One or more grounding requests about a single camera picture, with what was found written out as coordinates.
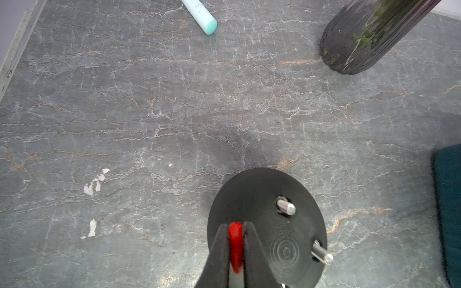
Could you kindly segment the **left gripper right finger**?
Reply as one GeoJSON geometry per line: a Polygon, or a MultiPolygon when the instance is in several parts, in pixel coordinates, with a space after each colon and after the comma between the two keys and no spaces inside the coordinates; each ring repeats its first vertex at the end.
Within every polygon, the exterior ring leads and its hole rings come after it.
{"type": "Polygon", "coordinates": [[[243,224],[245,288],[281,288],[265,257],[256,228],[252,222],[243,224]]]}

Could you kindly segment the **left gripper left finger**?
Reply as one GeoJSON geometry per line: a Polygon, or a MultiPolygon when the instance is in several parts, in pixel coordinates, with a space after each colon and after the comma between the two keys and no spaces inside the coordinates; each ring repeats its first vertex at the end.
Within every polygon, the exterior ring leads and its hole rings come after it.
{"type": "Polygon", "coordinates": [[[195,288],[228,288],[230,265],[228,229],[228,224],[219,226],[210,254],[195,288]]]}

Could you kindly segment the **red screw protection sleeve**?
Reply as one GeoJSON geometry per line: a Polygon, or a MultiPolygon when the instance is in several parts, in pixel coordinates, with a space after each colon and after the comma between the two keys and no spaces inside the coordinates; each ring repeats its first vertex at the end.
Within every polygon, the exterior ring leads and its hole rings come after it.
{"type": "Polygon", "coordinates": [[[233,222],[228,228],[230,266],[232,273],[241,274],[244,267],[244,234],[243,225],[240,222],[233,222]]]}

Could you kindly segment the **black dome screw fixture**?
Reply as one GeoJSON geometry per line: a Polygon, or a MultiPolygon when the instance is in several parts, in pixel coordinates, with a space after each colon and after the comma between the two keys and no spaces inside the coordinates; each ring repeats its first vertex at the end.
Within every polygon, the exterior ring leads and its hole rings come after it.
{"type": "Polygon", "coordinates": [[[324,264],[311,254],[319,241],[327,248],[322,213],[308,190],[292,176],[276,169],[254,168],[236,174],[217,193],[208,216],[208,245],[223,223],[252,222],[278,282],[290,288],[314,288],[324,264]],[[296,207],[293,216],[277,212],[284,196],[296,207]]]}

